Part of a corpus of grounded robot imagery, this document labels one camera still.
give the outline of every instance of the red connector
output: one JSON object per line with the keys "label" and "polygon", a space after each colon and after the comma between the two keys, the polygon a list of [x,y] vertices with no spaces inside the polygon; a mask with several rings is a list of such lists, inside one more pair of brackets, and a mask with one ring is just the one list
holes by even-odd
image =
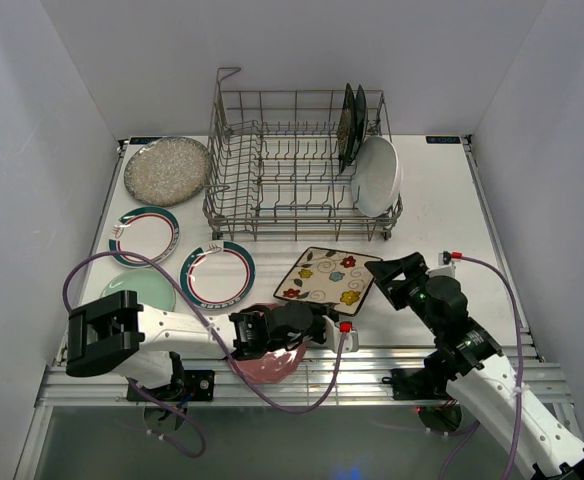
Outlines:
{"label": "red connector", "polygon": [[339,323],[339,331],[341,333],[350,333],[352,331],[352,322]]}

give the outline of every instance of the white enclosure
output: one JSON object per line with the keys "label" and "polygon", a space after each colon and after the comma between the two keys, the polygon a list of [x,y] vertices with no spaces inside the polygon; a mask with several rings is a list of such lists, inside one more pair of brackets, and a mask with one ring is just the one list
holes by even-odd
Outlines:
{"label": "white enclosure", "polygon": [[61,284],[90,252],[115,139],[206,134],[231,65],[244,88],[381,88],[393,134],[473,134],[535,343],[584,427],[584,2],[0,0],[0,479],[61,341]]}

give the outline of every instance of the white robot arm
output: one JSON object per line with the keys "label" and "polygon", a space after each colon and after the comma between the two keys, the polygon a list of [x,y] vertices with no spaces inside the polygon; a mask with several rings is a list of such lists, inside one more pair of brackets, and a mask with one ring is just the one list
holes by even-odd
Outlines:
{"label": "white robot arm", "polygon": [[[323,307],[288,303],[278,308],[255,305],[241,312],[208,317],[207,327],[189,314],[165,312],[136,301],[135,292],[117,292],[79,307],[70,314],[70,376],[112,372],[134,378],[148,389],[174,381],[175,355],[223,359],[214,329],[237,360],[262,357],[268,351],[292,350],[312,340],[336,351],[341,334],[344,352],[359,348],[358,333]],[[347,332],[340,325],[348,323]]]}
{"label": "white robot arm", "polygon": [[[516,416],[516,374],[500,345],[474,321],[448,261],[428,269],[420,253],[367,262],[395,309],[410,307],[435,336],[436,351],[414,375],[432,392],[446,392],[510,450]],[[584,443],[566,430],[525,383],[515,462],[532,480],[583,480]]]}

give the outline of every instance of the floral square plate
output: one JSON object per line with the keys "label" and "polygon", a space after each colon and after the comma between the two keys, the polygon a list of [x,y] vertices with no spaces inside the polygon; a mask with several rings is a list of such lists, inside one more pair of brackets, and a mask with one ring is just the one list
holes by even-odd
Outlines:
{"label": "floral square plate", "polygon": [[329,304],[343,315],[356,315],[372,285],[372,275],[365,268],[370,260],[380,258],[310,247],[277,287],[274,298]]}

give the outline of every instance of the dish rack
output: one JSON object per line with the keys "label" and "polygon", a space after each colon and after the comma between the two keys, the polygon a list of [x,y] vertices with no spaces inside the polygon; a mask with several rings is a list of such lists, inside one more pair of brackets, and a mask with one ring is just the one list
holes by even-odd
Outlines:
{"label": "dish rack", "polygon": [[[213,239],[390,238],[403,210],[400,195],[382,215],[366,217],[350,188],[356,161],[339,174],[336,132],[344,89],[224,89],[240,70],[220,68],[216,78],[203,205]],[[383,91],[365,93],[367,135],[391,141]]]}

